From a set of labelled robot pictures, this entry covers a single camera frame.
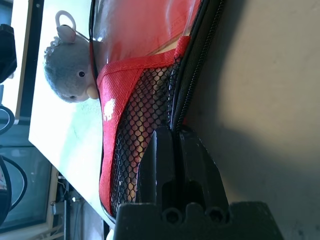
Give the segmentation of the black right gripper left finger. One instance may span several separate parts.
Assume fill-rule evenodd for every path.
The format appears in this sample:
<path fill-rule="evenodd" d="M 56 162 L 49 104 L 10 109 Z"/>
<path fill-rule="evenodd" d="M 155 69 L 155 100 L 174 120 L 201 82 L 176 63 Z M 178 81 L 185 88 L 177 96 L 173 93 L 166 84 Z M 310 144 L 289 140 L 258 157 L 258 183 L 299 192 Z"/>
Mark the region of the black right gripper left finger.
<path fill-rule="evenodd" d="M 175 206 L 176 170 L 171 131 L 158 127 L 138 166 L 136 202 L 154 204 L 164 212 Z"/>

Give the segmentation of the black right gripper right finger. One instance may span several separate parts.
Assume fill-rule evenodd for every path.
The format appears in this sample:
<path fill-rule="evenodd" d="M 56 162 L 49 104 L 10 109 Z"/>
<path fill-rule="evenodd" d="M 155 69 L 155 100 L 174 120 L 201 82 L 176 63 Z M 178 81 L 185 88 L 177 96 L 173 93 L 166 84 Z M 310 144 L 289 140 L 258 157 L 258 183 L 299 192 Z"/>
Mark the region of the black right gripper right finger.
<path fill-rule="evenodd" d="M 229 203 L 219 169 L 197 133 L 183 126 L 179 133 L 179 143 L 185 202 L 197 203 L 205 211 L 220 208 L 226 213 Z"/>

